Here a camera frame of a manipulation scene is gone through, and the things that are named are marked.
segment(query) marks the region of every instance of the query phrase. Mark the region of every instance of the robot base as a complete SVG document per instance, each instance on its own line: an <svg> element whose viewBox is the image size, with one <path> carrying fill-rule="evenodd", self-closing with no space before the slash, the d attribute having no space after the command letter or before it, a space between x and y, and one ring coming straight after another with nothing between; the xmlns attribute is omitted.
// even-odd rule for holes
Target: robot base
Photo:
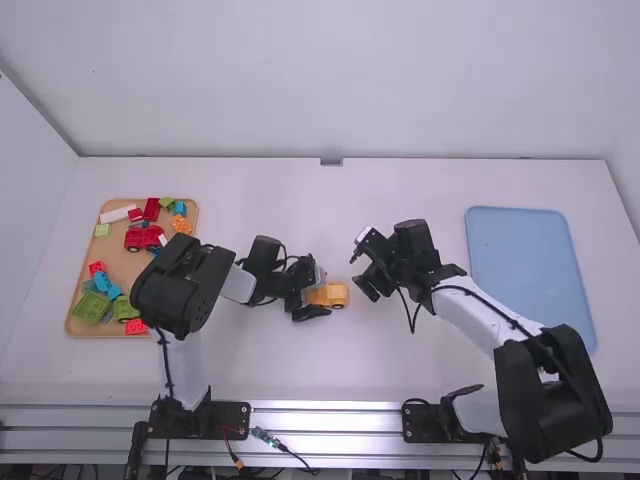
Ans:
<svg viewBox="0 0 640 480"><path fill-rule="evenodd" d="M211 400L211 388L194 411L168 397L151 405L147 438L200 438L204 440L246 440L251 405L247 402Z"/></svg>
<svg viewBox="0 0 640 480"><path fill-rule="evenodd" d="M402 409L402 438L407 443L486 444L492 436L455 428L451 416L439 404L405 404Z"/></svg>

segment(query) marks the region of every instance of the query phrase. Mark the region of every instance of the toy block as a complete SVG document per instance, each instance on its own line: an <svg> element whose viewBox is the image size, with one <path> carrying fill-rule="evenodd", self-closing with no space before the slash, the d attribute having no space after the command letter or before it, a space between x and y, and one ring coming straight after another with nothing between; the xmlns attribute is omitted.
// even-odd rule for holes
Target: toy block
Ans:
<svg viewBox="0 0 640 480"><path fill-rule="evenodd" d="M173 205L176 203L176 201L171 197L162 197L158 203L162 205L165 210L171 212L173 211Z"/></svg>
<svg viewBox="0 0 640 480"><path fill-rule="evenodd" d="M109 224L105 223L104 225L96 225L96 230L94 235L96 237L103 237L109 234Z"/></svg>
<svg viewBox="0 0 640 480"><path fill-rule="evenodd" d="M93 276L96 274L96 272L107 273L107 267L105 267L104 263L102 263L100 260L89 265L89 273Z"/></svg>
<svg viewBox="0 0 640 480"><path fill-rule="evenodd" d="M149 222L147 220L138 220L137 222L133 222L131 225L129 225L129 228L133 228L133 227L148 228Z"/></svg>
<svg viewBox="0 0 640 480"><path fill-rule="evenodd" d="M147 252L151 252L153 254L153 258L156 258L160 254L160 251L162 250L162 247L157 247L157 246L150 245L150 246L148 246L146 248L146 250L147 250Z"/></svg>
<svg viewBox="0 0 640 480"><path fill-rule="evenodd" d="M142 218L149 220L150 222L157 222L158 215L160 215L160 199L152 197L148 198L147 203L144 206Z"/></svg>
<svg viewBox="0 0 640 480"><path fill-rule="evenodd" d="M107 290L107 298L110 302L113 302L116 298L122 295L122 289L114 284L109 286L109 290Z"/></svg>
<svg viewBox="0 0 640 480"><path fill-rule="evenodd" d="M124 323L140 316L140 312L131 306L129 297L120 295L113 302L113 314L117 322Z"/></svg>
<svg viewBox="0 0 640 480"><path fill-rule="evenodd" d="M96 282L96 287L103 293L107 293L109 291L109 287L111 286L111 282L109 281L109 277L103 271L96 272L93 276L93 281Z"/></svg>
<svg viewBox="0 0 640 480"><path fill-rule="evenodd" d="M113 223L124 220L128 217L129 210L133 210L134 208L138 208L138 206L135 203L132 203L131 205L127 205L126 207L116 208L115 210L101 213L100 223Z"/></svg>
<svg viewBox="0 0 640 480"><path fill-rule="evenodd" d="M176 202L176 204L173 206L173 214L182 215L183 217L187 216L187 206L182 200Z"/></svg>
<svg viewBox="0 0 640 480"><path fill-rule="evenodd" d="M71 314L78 317L89 325L99 323L109 310L110 302L104 295L99 293L85 293L78 304L73 307Z"/></svg>
<svg viewBox="0 0 640 480"><path fill-rule="evenodd" d="M96 287L96 282L93 280L93 278L91 280L85 280L84 282L82 282L82 293L98 293L99 291L100 290L98 290L98 287Z"/></svg>
<svg viewBox="0 0 640 480"><path fill-rule="evenodd" d="M111 321L112 318L113 318L113 304L109 304L109 309L107 310L107 313L105 313L102 319L100 320L100 323L106 325Z"/></svg>
<svg viewBox="0 0 640 480"><path fill-rule="evenodd" d="M186 233L187 235L191 235L193 229L191 225L184 219L182 215L176 215L171 219L171 225L176 229L176 232Z"/></svg>
<svg viewBox="0 0 640 480"><path fill-rule="evenodd" d="M129 320L124 327L125 335L141 335L149 333L149 327L147 327L140 318L134 318Z"/></svg>
<svg viewBox="0 0 640 480"><path fill-rule="evenodd" d="M140 210L137 207L132 210L129 210L127 212L127 215L129 215L129 220L131 220L132 222L135 222L137 220L142 220L142 210Z"/></svg>

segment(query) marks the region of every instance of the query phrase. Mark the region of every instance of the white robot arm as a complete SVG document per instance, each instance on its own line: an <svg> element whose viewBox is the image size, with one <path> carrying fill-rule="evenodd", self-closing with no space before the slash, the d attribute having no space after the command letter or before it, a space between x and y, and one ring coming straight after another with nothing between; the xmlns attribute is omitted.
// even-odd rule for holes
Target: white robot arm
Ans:
<svg viewBox="0 0 640 480"><path fill-rule="evenodd" d="M412 300L453 323L494 361L497 395L477 402L481 385L445 395L440 406L428 404L428 428L437 425L449 441L474 433L508 437L512 451L532 463L561 452L591 461L602 456L601 438L613 422L575 330L526 319L482 291L457 265L442 265L422 219L397 224L389 238L366 227L355 243L351 262L365 254L372 263L353 281L371 301L406 288ZM557 380L548 381L556 374ZM406 426L412 420L403 421ZM412 437L405 440L416 443ZM593 459L572 452L592 440L599 447Z"/></svg>

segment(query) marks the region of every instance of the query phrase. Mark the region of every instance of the red lego brick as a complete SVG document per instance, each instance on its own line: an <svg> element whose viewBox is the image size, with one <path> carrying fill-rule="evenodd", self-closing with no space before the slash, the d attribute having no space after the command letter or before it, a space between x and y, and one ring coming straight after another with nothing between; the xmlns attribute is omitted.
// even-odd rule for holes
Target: red lego brick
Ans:
<svg viewBox="0 0 640 480"><path fill-rule="evenodd" d="M147 204L144 206L144 212L142 213L142 218L144 220L149 220L150 222L157 222L158 215L160 215L160 199L149 197L147 199Z"/></svg>
<svg viewBox="0 0 640 480"><path fill-rule="evenodd" d="M124 327L125 335L140 335L143 333L149 333L149 327L142 323L142 320L139 318L129 320Z"/></svg>
<svg viewBox="0 0 640 480"><path fill-rule="evenodd" d="M100 260L89 265L89 273L92 277L96 274L96 272L107 273L107 267L105 267L104 263L102 263Z"/></svg>
<svg viewBox="0 0 640 480"><path fill-rule="evenodd" d="M142 210L139 208L134 208L133 210L129 210L129 220L135 222L137 220L142 220Z"/></svg>

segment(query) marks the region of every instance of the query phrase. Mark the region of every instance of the toy car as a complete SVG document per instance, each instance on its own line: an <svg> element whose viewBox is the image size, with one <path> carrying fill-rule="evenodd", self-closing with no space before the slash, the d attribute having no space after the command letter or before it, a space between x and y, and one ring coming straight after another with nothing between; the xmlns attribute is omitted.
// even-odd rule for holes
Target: toy car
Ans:
<svg viewBox="0 0 640 480"><path fill-rule="evenodd" d="M139 252L150 246L160 246L160 235L164 233L162 227L152 225L149 228L133 227L124 236L124 248L130 252Z"/></svg>
<svg viewBox="0 0 640 480"><path fill-rule="evenodd" d="M344 308L349 303L349 289L344 282L332 282L307 290L307 303L323 307Z"/></svg>

